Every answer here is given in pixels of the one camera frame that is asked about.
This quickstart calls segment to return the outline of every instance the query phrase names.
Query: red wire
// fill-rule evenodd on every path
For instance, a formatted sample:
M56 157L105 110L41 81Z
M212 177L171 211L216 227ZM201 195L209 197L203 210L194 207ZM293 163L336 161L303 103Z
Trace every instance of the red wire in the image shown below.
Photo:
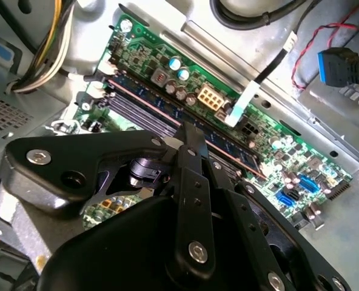
M348 28L348 29L359 29L359 26L356 26L356 25L353 25L353 24L342 24L342 23L331 23L331 24L323 25L323 26L320 26L319 28L317 28L313 33L312 39L307 43L305 49L300 53L300 56L298 57L298 59L295 61L295 64L294 64L291 80L293 82L294 87L296 87L297 89L300 89L300 90L305 90L306 89L306 85L301 86L301 85L297 84L297 82L295 81L295 74L297 72L297 68L298 68L299 64L301 63L302 57L313 46L313 43L314 43L314 40L315 40L317 34L322 29L324 29L324 28L336 28L336 27L338 27L338 28L342 27L342 28Z
M357 11L359 10L359 4L355 6L355 8L352 9L351 12L349 12L341 21L340 24L344 24L353 14L355 14ZM330 48L332 47L332 41L334 39L334 37L336 36L336 34L339 32L340 27L337 27L337 29L335 29L332 34L330 35L328 41L327 41L327 47Z

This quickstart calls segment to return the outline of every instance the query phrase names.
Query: blue sata port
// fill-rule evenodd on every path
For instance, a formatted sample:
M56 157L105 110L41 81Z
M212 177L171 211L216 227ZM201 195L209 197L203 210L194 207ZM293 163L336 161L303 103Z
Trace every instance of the blue sata port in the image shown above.
M320 190L320 187L316 184L316 182L310 179L309 177L302 174L300 174L299 177L301 179L300 186L303 189L311 193L316 193Z
M282 190L275 194L275 197L277 198L277 200L279 200L279 202L283 203L288 207L292 207L295 204L295 201L288 197L285 193L283 193Z

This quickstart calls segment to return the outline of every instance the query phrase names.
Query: cable clip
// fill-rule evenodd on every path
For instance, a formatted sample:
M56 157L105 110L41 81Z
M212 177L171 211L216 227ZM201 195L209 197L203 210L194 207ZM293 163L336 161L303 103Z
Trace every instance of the cable clip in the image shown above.
M262 18L263 18L263 21L264 21L265 25L270 25L270 24L271 24L271 21L270 21L270 13L264 12L264 13L262 14Z
M289 37L283 45L283 49L288 53L291 52L298 41L298 36L294 32L290 32Z

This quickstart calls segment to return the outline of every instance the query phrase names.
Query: yellow wire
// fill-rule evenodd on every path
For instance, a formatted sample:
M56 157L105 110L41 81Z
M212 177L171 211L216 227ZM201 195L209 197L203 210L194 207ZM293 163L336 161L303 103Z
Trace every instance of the yellow wire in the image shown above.
M39 58L37 60L37 63L36 63L37 66L45 58L45 55L46 55L47 51L49 50L50 45L52 44L53 35L55 34L58 19L59 19L59 16L61 14L62 1L61 0L54 0L54 2L55 2L54 3L54 16L53 16L52 27L50 28L49 36L47 37L44 49L43 49L41 55L39 56Z

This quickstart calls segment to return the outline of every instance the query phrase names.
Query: red and black wire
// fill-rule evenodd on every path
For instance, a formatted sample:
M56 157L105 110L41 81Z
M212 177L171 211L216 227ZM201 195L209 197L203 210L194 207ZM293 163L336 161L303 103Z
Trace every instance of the red and black wire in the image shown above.
M301 60L303 58L303 56L307 53L308 50L310 50L310 48L313 46L313 43L314 43L314 40L317 36L317 34L325 29L325 28L335 28L335 31L331 34L328 42L327 42L327 45L328 47L331 47L332 46L332 41L335 37L335 35L337 34L337 32L341 29L341 28L347 28L347 29L354 29L356 31L359 31L359 25L354 25L354 24L346 24L345 22L350 18L351 15L353 15L354 13L356 13L357 11L359 10L359 4L354 7L354 9L351 10L350 13L348 13L348 15L346 15L340 22L338 23L330 23L328 25L322 25L320 26L319 28L317 28L314 33L313 33L313 37L310 39L310 41L307 43L306 47L304 48L304 50L300 53L298 59L295 61L295 64L294 64L294 67L293 67L293 70L292 70L292 76L291 76L291 80L292 80L292 83L294 85L294 87L296 87L297 89L300 89L300 90L304 90L306 89L306 85L299 85L296 80L295 80L295 74L297 72L297 69L298 69L298 66L300 65L301 63Z

